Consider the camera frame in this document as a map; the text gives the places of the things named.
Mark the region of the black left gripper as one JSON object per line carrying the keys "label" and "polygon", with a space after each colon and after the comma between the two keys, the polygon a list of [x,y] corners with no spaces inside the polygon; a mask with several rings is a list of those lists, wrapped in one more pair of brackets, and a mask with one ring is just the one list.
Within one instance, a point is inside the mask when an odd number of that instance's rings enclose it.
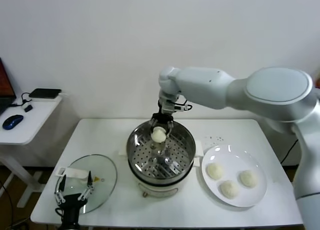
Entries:
{"label": "black left gripper", "polygon": [[86,189],[81,194],[71,194],[64,197],[63,192],[65,189],[66,178],[66,175],[62,177],[58,190],[54,195],[57,204],[60,204],[59,208],[62,210],[62,223],[76,224],[79,220],[80,209],[88,202],[87,199],[94,190],[93,178],[91,171],[89,171]]}

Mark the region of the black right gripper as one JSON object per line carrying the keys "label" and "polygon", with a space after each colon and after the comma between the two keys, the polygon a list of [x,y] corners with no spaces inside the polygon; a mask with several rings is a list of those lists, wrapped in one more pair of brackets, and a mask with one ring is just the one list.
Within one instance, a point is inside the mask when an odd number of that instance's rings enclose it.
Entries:
{"label": "black right gripper", "polygon": [[170,137],[174,127],[174,119],[170,114],[163,114],[162,112],[153,113],[150,121],[150,135],[153,134],[154,128],[157,124],[167,125],[166,138]]}

